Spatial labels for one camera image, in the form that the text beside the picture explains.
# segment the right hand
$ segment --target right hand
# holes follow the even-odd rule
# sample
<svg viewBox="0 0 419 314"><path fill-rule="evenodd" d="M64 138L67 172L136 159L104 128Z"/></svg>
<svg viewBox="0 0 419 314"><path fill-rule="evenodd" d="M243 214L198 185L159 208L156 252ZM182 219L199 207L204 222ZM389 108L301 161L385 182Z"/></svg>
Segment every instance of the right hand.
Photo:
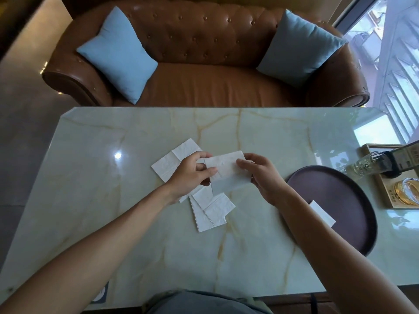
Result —
<svg viewBox="0 0 419 314"><path fill-rule="evenodd" d="M244 153L244 158L237 159L237 165L252 173L252 183L258 188L262 197L272 206L278 206L281 193L291 187L284 181L267 158L254 153Z"/></svg>

